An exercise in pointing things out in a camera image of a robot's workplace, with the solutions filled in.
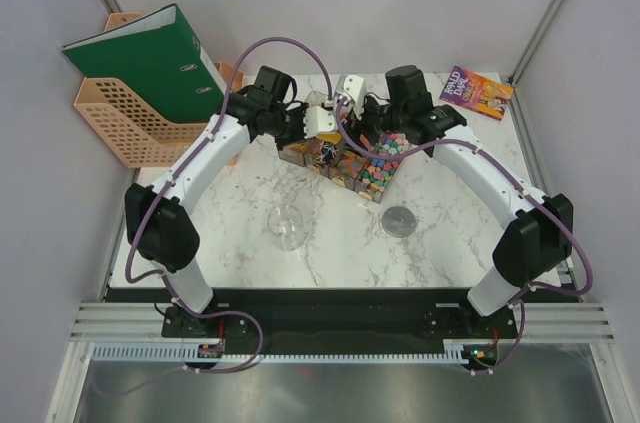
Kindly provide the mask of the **clear four-compartment candy box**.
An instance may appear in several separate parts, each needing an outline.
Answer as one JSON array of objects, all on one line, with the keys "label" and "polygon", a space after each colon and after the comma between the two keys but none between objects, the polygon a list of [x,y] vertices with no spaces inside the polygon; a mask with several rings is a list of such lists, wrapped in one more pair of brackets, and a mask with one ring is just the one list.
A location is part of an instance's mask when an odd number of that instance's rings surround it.
[{"label": "clear four-compartment candy box", "polygon": [[309,138],[297,143],[277,142],[276,147],[280,159],[305,167],[374,203],[381,202],[401,166],[400,161],[363,156],[343,139],[331,144]]}]

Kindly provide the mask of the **yellow plastic scoop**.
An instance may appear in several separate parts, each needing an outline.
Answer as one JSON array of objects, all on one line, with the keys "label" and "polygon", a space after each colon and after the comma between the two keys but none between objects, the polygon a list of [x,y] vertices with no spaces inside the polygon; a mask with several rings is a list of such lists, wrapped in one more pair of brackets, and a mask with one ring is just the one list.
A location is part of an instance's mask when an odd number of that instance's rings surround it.
[{"label": "yellow plastic scoop", "polygon": [[342,136],[339,133],[320,133],[316,136],[316,139],[331,144],[339,144],[342,140]]}]

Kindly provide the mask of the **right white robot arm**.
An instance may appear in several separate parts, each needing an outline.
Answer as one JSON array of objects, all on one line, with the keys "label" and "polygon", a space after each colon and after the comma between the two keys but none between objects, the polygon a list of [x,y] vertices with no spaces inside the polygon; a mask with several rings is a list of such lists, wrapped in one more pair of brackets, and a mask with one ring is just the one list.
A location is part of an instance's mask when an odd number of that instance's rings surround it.
[{"label": "right white robot arm", "polygon": [[385,75],[388,97],[380,101],[349,76],[349,123],[360,133],[402,133],[459,177],[488,207],[503,234],[492,253],[493,266],[467,294],[458,311],[467,335],[483,335],[494,313],[511,303],[540,275],[572,253],[573,205],[564,195],[549,197],[531,187],[484,149],[465,117],[448,104],[437,105],[423,72],[414,65]]}]

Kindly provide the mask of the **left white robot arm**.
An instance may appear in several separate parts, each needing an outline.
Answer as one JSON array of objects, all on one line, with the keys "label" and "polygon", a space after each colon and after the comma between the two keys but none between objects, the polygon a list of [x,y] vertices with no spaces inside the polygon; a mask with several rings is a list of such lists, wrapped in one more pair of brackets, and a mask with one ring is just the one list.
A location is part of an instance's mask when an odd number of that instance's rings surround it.
[{"label": "left white robot arm", "polygon": [[271,135],[279,146],[302,139],[305,105],[296,103],[291,109],[285,101],[288,92],[296,91],[292,76],[261,67],[251,85],[228,95],[169,170],[147,186],[131,185],[125,193],[130,244],[125,279],[136,283],[160,276],[187,310],[185,325],[198,336],[215,332],[220,314],[210,305],[213,290],[196,261],[201,239],[191,214],[221,170],[257,136]]}]

